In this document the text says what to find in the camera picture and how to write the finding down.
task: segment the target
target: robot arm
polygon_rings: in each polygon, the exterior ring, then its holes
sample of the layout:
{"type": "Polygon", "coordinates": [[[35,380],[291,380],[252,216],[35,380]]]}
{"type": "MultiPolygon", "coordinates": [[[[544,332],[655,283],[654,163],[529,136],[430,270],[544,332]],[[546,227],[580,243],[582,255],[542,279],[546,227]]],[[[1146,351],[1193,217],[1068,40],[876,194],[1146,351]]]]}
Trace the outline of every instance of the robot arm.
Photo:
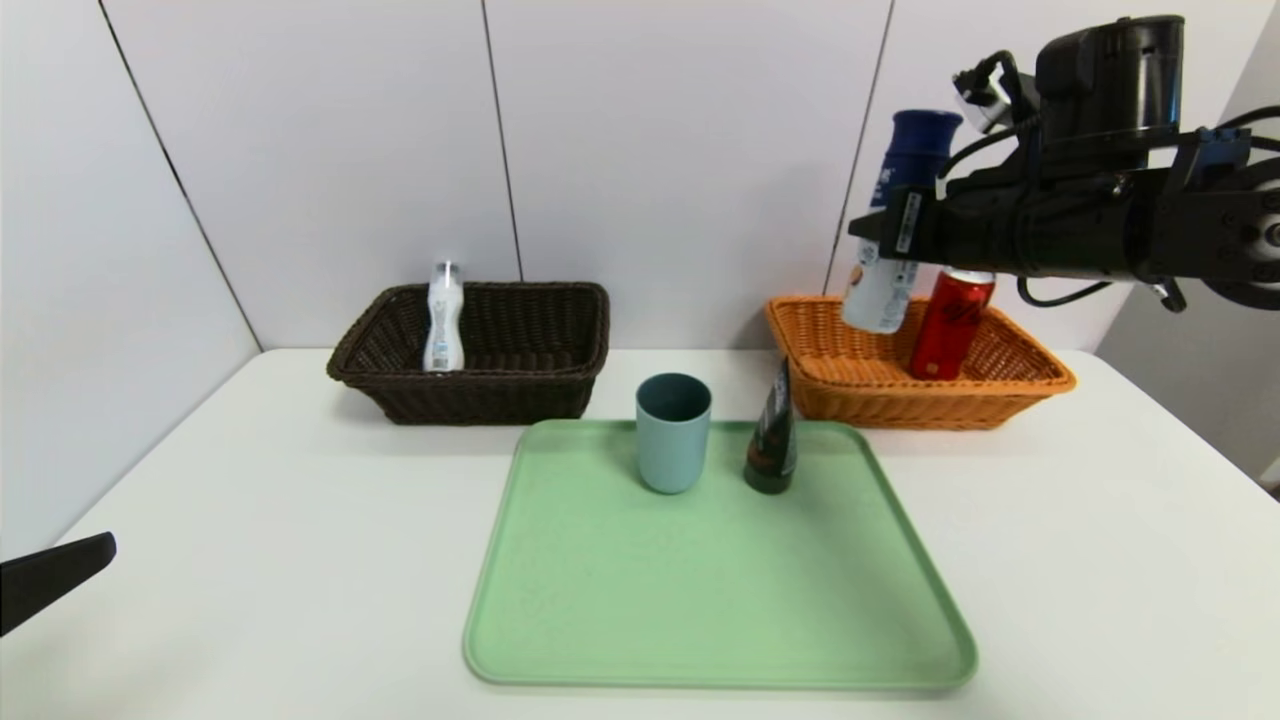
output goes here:
{"type": "Polygon", "coordinates": [[[1234,302],[1280,310],[1280,159],[1249,164],[1252,147],[1280,142],[1244,127],[1280,117],[1280,106],[1181,133],[1183,24],[1121,18],[1060,37],[1041,51],[1034,78],[1006,51],[957,74],[979,127],[1005,129],[957,152],[940,177],[1000,140],[1016,137],[1016,150],[951,181],[945,197],[899,187],[849,232],[878,241],[882,258],[1020,275],[1020,293],[1038,306],[1138,281],[1180,311],[1176,278],[1198,278],[1234,302]],[[1176,147],[1174,164],[1147,168],[1160,147],[1176,147]],[[1100,282],[1036,300],[1025,278],[1048,275],[1100,282]]]}

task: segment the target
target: wicker basket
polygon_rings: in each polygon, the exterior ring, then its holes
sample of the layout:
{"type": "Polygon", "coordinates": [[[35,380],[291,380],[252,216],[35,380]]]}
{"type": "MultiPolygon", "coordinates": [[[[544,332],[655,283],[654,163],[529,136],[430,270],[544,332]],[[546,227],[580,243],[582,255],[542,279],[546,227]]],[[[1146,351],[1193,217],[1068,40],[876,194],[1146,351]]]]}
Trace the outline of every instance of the wicker basket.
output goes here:
{"type": "Polygon", "coordinates": [[[791,393],[806,418],[860,428],[995,428],[1051,395],[1075,387],[1053,355],[988,307],[956,380],[906,372],[927,300],[913,300],[891,336],[850,328],[838,297],[777,297],[767,314],[790,359],[791,393]]]}
{"type": "Polygon", "coordinates": [[[467,283],[466,368],[422,372],[426,286],[374,300],[329,359],[329,377],[401,425],[526,425],[580,418],[609,350],[609,296],[595,283],[467,283]]]}

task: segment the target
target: tray rim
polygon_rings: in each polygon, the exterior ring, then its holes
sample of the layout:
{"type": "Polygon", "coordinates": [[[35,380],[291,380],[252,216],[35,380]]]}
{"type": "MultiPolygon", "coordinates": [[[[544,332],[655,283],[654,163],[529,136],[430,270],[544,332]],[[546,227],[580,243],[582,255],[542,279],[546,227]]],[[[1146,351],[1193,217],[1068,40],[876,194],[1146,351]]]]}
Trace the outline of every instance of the tray rim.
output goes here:
{"type": "MultiPolygon", "coordinates": [[[[849,437],[854,445],[858,446],[861,455],[868,460],[868,465],[872,473],[876,475],[876,484],[879,487],[881,492],[884,495],[891,510],[899,518],[899,525],[902,528],[902,533],[906,537],[906,542],[915,555],[916,564],[924,571],[925,578],[931,589],[933,591],[934,601],[942,610],[943,616],[947,619],[947,625],[951,629],[951,635],[955,639],[956,648],[961,656],[961,669],[951,678],[945,680],[920,683],[920,682],[877,682],[877,683],[849,683],[849,682],[696,682],[696,680],[636,680],[636,679],[607,679],[607,680],[566,680],[566,679],[547,679],[538,676],[511,676],[503,675],[500,673],[494,673],[486,670],[483,665],[481,659],[476,653],[474,646],[474,629],[477,621],[481,601],[488,592],[489,585],[489,571],[494,561],[494,553],[498,548],[498,543],[504,528],[503,516],[507,512],[507,505],[511,502],[511,487],[513,479],[516,478],[516,471],[518,470],[518,464],[521,459],[521,450],[524,448],[525,438],[535,433],[550,432],[557,429],[558,425],[593,425],[593,427],[607,427],[613,425],[618,428],[635,428],[635,420],[568,420],[568,419],[553,419],[534,423],[521,433],[520,439],[516,443],[516,450],[512,454],[511,469],[507,471],[507,482],[503,486],[502,501],[498,503],[498,511],[494,515],[493,528],[489,532],[489,547],[485,548],[484,562],[480,565],[480,574],[476,578],[476,587],[471,594],[471,605],[467,610],[466,625],[462,630],[462,655],[466,660],[467,667],[481,680],[499,685],[541,685],[541,687],[596,687],[596,688],[696,688],[696,689],[756,689],[756,691],[948,691],[955,689],[969,680],[978,671],[978,643],[973,637],[973,632],[969,629],[969,624],[965,621],[964,615],[960,612],[959,605],[955,602],[951,591],[946,585],[942,574],[938,573],[937,565],[929,556],[928,548],[924,547],[924,542],[920,541],[919,534],[915,532],[915,527],[911,523],[910,515],[906,512],[906,507],[902,506],[893,492],[892,484],[888,482],[888,477],[884,474],[883,468],[881,468],[879,459],[872,451],[870,443],[867,438],[858,432],[856,428],[846,425],[844,423],[837,423],[832,420],[797,420],[796,430],[800,432],[800,425],[814,427],[823,430],[836,430],[841,434],[849,437]]],[[[744,428],[755,427],[754,420],[712,420],[712,430],[716,428],[744,428]]]]}

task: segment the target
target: plastic bottle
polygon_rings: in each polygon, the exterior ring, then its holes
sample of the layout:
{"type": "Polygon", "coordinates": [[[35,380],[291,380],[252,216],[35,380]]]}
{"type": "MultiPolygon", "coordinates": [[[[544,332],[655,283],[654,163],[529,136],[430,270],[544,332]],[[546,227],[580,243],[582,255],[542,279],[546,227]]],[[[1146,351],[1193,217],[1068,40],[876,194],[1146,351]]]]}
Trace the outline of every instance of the plastic bottle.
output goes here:
{"type": "MultiPolygon", "coordinates": [[[[884,152],[872,209],[888,204],[888,191],[899,184],[933,186],[951,156],[951,138],[963,118],[943,110],[902,110],[893,114],[893,140],[884,152]]],[[[849,275],[841,316],[845,323],[872,333],[895,333],[902,327],[911,286],[920,264],[881,260],[879,241],[858,241],[858,263],[849,275]]]]}
{"type": "Polygon", "coordinates": [[[426,291],[431,325],[422,348],[422,369],[429,373],[461,370],[466,365],[458,318],[462,316],[462,273],[453,263],[438,263],[426,291]]]}

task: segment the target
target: blue bottle cap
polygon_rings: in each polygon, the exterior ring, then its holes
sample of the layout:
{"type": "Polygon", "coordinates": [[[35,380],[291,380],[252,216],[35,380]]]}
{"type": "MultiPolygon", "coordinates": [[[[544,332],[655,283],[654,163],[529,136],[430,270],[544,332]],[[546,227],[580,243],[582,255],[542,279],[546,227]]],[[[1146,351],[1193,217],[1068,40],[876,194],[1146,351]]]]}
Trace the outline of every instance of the blue bottle cap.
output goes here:
{"type": "Polygon", "coordinates": [[[951,138],[964,118],[946,110],[893,113],[893,140],[888,154],[951,156],[951,138]]]}

